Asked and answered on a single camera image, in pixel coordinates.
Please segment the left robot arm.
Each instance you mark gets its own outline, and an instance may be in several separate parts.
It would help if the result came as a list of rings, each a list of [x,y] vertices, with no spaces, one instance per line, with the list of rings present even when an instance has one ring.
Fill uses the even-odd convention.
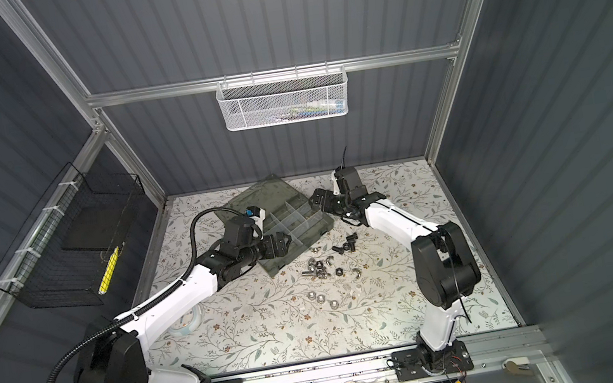
[[[223,238],[196,258],[189,272],[137,309],[118,316],[121,327],[82,350],[75,383],[210,383],[206,375],[186,366],[151,368],[150,348],[184,314],[249,268],[289,253],[291,235],[263,234],[262,220],[249,211],[229,219]]]

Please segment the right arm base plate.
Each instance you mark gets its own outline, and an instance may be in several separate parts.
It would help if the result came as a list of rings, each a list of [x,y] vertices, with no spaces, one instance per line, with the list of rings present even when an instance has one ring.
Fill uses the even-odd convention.
[[[474,369],[474,362],[465,344],[454,340],[451,346],[441,351],[430,351],[422,345],[408,350],[395,351],[386,361],[400,382],[426,379],[428,377],[461,376]]]

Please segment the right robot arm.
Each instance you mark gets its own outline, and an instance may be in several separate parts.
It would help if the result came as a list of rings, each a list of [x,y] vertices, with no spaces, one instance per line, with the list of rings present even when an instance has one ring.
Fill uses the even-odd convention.
[[[331,189],[316,189],[309,198],[312,209],[386,233],[411,251],[416,283],[428,302],[416,353],[427,363],[449,352],[456,321],[469,318],[465,298],[482,277],[461,227],[416,217],[384,194],[369,192],[355,167],[336,168],[331,180]]]

